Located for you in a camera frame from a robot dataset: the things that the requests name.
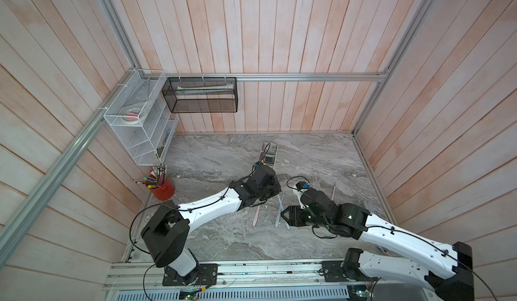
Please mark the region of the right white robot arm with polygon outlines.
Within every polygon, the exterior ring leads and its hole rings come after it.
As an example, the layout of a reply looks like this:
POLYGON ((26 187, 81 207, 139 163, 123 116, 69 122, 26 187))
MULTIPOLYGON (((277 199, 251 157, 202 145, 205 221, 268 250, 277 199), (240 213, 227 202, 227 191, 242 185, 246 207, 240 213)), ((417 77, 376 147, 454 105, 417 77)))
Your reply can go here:
POLYGON ((442 300, 474 300, 472 248, 465 243, 446 244, 426 239, 383 220, 359 205, 336 204, 310 187, 298 190, 298 205, 281 212, 290 227, 309 226, 338 236, 375 244, 394 257, 349 248, 342 261, 324 261, 326 282, 394 280, 433 291, 442 300))

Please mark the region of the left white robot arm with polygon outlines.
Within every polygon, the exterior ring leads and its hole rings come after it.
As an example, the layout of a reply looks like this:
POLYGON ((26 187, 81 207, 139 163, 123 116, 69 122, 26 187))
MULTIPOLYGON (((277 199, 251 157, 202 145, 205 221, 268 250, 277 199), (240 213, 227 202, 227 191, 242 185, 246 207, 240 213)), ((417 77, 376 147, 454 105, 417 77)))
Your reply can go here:
POLYGON ((203 291, 216 284, 218 265, 200 264, 185 247, 188 235, 218 217, 263 205, 280 192, 274 169, 257 162, 249 175, 232 181, 219 193, 187 204, 156 204, 157 210, 140 234, 146 249, 138 247, 133 237, 129 240, 135 249, 152 257, 155 267, 164 270, 164 286, 199 285, 203 291))

